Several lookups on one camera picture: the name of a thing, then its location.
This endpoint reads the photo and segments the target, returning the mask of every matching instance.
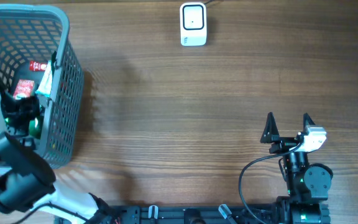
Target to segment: green object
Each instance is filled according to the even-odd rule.
[[[36,139],[41,139],[43,121],[44,121],[43,116],[38,116],[34,120],[30,121],[29,134]]]

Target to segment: red package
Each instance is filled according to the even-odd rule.
[[[47,65],[48,64],[42,64],[39,62],[30,61],[29,70],[32,70],[34,72],[45,71],[45,69],[47,69]]]
[[[13,98],[15,100],[19,100],[22,98],[30,97],[34,89],[34,85],[35,82],[32,80],[19,80],[15,92],[13,93]]]

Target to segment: wooden table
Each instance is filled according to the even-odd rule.
[[[242,167],[269,153],[267,113],[294,136],[308,112],[328,132],[309,160],[334,171],[332,221],[358,223],[358,3],[215,2],[203,47],[180,45],[181,4],[56,4],[86,76],[73,160],[57,177],[112,205],[240,205]],[[248,202],[287,193],[276,159],[243,184]]]

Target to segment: perforated basket wall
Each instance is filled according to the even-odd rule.
[[[0,76],[11,93],[29,61],[48,62],[57,51],[52,91],[47,99],[36,153],[52,168],[67,164],[84,85],[80,64],[68,40],[70,23],[52,6],[0,4]]]

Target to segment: table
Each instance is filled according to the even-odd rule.
[[[308,112],[328,132],[309,160],[334,171],[332,221],[358,223],[358,3],[214,2],[203,47],[180,45],[181,4],[55,4],[86,82],[58,179],[112,205],[240,205],[242,167],[269,153],[267,113],[294,136]],[[248,170],[243,192],[251,203],[286,195],[277,160]]]

